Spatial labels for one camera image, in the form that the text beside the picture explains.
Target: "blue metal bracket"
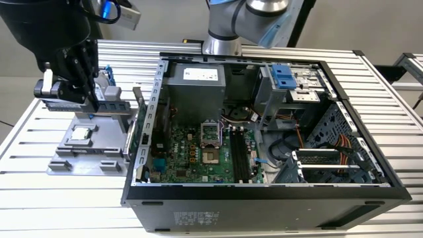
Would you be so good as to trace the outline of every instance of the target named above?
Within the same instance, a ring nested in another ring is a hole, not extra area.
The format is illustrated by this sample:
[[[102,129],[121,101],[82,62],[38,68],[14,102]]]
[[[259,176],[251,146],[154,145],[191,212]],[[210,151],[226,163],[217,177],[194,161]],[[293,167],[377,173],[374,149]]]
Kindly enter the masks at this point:
[[[289,65],[273,64],[271,73],[279,89],[297,88],[297,81]]]

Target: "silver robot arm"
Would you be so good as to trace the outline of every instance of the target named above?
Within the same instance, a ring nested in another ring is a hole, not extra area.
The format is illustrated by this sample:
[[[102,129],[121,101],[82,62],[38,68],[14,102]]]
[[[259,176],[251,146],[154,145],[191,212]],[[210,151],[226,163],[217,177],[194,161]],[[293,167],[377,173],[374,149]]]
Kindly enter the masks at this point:
[[[290,0],[210,0],[210,36],[203,54],[242,55],[239,37],[271,48],[291,20]]]

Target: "ram slot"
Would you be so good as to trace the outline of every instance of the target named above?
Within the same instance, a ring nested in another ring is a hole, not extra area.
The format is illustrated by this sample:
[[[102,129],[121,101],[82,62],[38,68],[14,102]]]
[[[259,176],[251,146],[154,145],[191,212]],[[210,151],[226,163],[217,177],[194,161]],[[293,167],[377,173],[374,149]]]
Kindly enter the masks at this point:
[[[234,177],[235,181],[249,182],[250,170],[247,161],[247,146],[245,141],[245,132],[239,130],[231,131],[231,155],[234,164]]]

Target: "slotted aluminum workbench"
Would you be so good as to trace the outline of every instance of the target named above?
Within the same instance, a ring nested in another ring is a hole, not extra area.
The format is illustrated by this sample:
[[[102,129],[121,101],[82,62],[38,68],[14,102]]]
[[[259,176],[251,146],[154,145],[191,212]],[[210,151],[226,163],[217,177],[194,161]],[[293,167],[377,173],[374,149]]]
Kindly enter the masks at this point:
[[[102,41],[101,66],[114,68],[122,98],[138,106],[133,87],[150,99],[159,52],[201,53],[199,44]],[[318,233],[193,233],[167,236],[343,238],[423,237],[423,125],[366,57],[353,51],[245,46],[246,57],[325,60],[341,81],[413,201],[349,231]],[[73,113],[32,102],[0,146],[0,237],[155,237],[121,207],[125,177],[49,176],[44,171]]]

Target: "sticker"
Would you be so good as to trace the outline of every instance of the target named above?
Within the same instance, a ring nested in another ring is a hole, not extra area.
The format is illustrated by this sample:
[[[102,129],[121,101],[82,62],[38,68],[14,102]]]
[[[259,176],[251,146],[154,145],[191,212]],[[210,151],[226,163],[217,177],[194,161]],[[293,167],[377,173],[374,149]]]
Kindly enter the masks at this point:
[[[218,69],[217,68],[186,68],[185,79],[218,81]]]
[[[217,225],[221,212],[174,212],[175,224],[179,226]]]
[[[98,100],[99,101],[105,101],[105,95],[103,95],[103,91],[102,91],[102,87],[98,83],[95,83],[95,95],[98,96]]]
[[[251,121],[257,122],[259,118],[259,114],[254,113],[251,116]]]

